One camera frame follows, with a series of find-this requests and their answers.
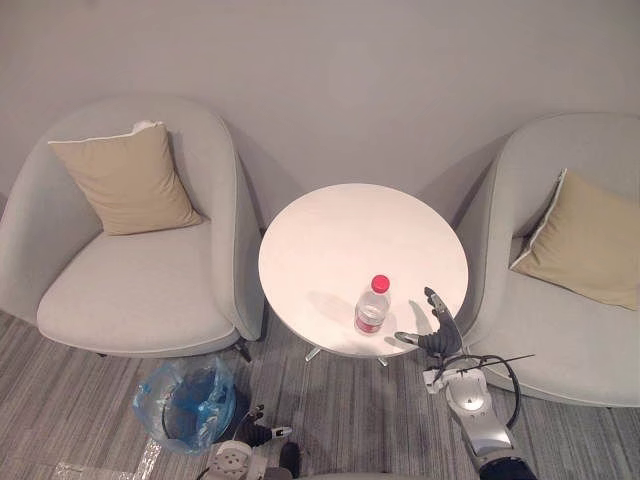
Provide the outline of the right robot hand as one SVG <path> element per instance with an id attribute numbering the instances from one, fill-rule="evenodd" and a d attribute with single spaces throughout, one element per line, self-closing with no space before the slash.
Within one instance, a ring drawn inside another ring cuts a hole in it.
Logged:
<path id="1" fill-rule="evenodd" d="M 454 317 L 444 301 L 433 289 L 425 287 L 424 294 L 428 304 L 433 307 L 432 313 L 439 321 L 438 330 L 425 335 L 397 331 L 394 333 L 394 338 L 400 342 L 423 349 L 429 356 L 436 358 L 451 357 L 462 348 L 462 336 Z"/>

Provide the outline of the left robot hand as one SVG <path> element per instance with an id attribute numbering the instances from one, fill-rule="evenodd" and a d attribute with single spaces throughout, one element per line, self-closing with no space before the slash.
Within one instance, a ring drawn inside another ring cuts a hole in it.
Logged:
<path id="1" fill-rule="evenodd" d="M 234 440 L 250 447 L 258 447 L 274 439 L 286 438 L 293 433 L 292 428 L 288 426 L 266 427 L 258 424 L 264 416 L 264 408 L 263 404 L 259 404 L 245 414 L 234 433 Z"/>

